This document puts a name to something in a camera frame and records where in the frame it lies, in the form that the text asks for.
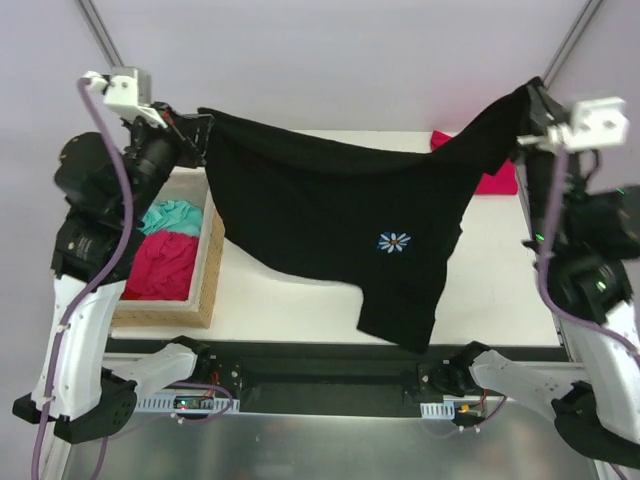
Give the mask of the wicker laundry basket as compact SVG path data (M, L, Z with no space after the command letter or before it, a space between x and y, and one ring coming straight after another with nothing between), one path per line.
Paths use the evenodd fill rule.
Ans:
M203 225L189 296L182 302L122 300L117 304L112 326L206 329L212 322L223 253L224 225L212 200L205 172L202 169L174 169L156 199L185 200L202 210Z

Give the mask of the black flower print t-shirt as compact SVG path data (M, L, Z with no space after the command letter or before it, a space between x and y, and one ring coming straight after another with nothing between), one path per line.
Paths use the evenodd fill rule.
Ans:
M206 176L225 235L267 267L357 286L358 329L422 353L463 215L515 154L533 78L430 153L378 150L214 111Z

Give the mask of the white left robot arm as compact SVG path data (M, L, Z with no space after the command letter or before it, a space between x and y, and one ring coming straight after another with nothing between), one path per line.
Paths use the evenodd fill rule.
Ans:
M177 113L151 98L150 75L135 67L86 73L84 100L99 94L130 133L115 146L105 123L72 138L61 150L54 181L69 206L54 246L54 315L41 377L13 405L31 424L51 428L76 445L119 432L136 403L172 384L204 387L209 348L180 336L164 348L117 369L102 364L116 305L143 237L138 226L177 167L204 165L209 114Z

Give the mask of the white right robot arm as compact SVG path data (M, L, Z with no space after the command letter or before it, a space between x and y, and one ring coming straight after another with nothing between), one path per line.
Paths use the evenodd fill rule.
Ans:
M528 247L537 290L563 328L585 378L559 380L478 342L452 360L461 394L498 392L550 420L581 455L616 466L639 465L639 333L625 262L639 256L639 189L592 194L584 155L599 160L624 144L629 123L617 97L561 106L540 81L519 154L526 168Z

